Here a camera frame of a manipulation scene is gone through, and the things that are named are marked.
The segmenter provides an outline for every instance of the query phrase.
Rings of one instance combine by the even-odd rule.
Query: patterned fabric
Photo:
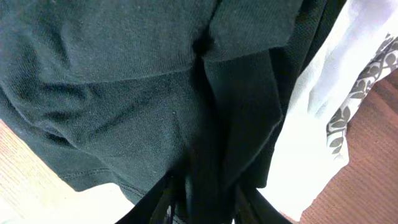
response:
[[[387,35],[351,89],[347,99],[343,102],[335,115],[326,126],[327,146],[331,154],[347,157],[346,132],[348,121],[357,112],[360,104],[369,93],[373,85],[388,76],[398,68],[398,37]]]

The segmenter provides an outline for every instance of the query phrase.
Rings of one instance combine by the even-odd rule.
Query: dark green fabric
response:
[[[209,223],[239,179],[265,184],[324,5],[0,1],[0,118],[78,191],[137,203],[187,160],[190,221]]]

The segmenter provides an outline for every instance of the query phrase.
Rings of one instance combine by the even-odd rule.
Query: white fabric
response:
[[[397,26],[396,0],[347,0],[320,50],[296,81],[277,140],[267,187],[260,193],[280,212],[302,212],[348,163],[346,143],[336,156],[326,147],[326,125],[361,70]]]

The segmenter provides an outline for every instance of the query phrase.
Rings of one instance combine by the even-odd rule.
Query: wooden floor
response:
[[[300,223],[398,223],[398,73],[366,97],[349,124],[348,146],[348,166]],[[0,122],[0,223],[42,217],[112,223],[131,207],[116,185],[74,192]]]

